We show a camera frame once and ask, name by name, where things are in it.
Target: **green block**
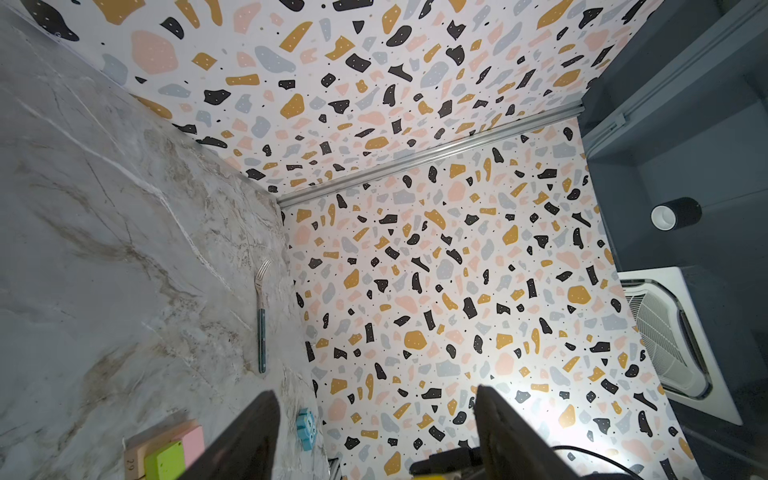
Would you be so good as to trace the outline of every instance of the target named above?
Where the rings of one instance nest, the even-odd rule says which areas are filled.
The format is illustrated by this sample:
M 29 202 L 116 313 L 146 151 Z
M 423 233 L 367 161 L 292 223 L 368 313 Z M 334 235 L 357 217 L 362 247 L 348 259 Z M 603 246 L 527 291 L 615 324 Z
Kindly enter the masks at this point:
M 176 480 L 185 468 L 181 442 L 169 443 L 144 459 L 147 480 Z

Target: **dark green fork handle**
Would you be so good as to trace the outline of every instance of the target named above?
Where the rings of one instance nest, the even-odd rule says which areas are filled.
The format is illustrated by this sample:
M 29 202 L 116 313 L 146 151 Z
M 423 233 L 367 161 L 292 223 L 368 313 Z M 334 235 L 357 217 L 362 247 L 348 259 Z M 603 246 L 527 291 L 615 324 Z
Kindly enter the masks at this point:
M 257 312 L 259 336 L 259 373 L 266 372 L 266 310 L 259 308 Z

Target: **patterned wallpaper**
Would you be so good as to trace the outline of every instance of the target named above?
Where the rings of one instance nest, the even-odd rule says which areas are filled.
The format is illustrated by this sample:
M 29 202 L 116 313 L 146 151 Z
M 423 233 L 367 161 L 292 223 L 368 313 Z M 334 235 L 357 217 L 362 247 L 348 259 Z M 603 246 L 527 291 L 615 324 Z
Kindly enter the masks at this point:
M 292 207 L 285 224 L 326 448 L 352 480 L 476 446 L 480 383 L 552 445 L 702 478 L 624 299 L 575 120 Z
M 285 194 L 579 99 L 660 0 L 6 0 Z

